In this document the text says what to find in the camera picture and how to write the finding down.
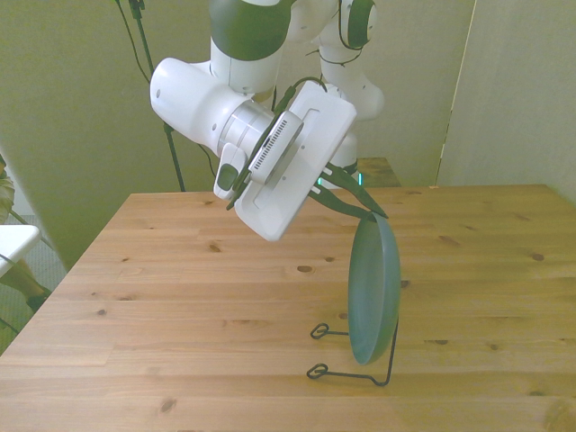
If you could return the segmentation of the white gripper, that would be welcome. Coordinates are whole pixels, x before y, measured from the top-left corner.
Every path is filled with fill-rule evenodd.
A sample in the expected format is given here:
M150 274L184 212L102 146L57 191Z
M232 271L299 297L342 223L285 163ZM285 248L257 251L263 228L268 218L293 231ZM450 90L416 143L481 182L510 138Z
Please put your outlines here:
M281 117L298 124L300 132L292 133L283 149L267 155L262 164L256 161L250 164L247 187L234 204L239 218L262 238L277 241L309 191L313 200L334 212L371 217L372 211L388 218L343 167L328 163L355 117L356 108L350 102L326 92L314 82L307 82ZM370 211L343 202L329 189L316 184L321 172L323 179L348 190Z

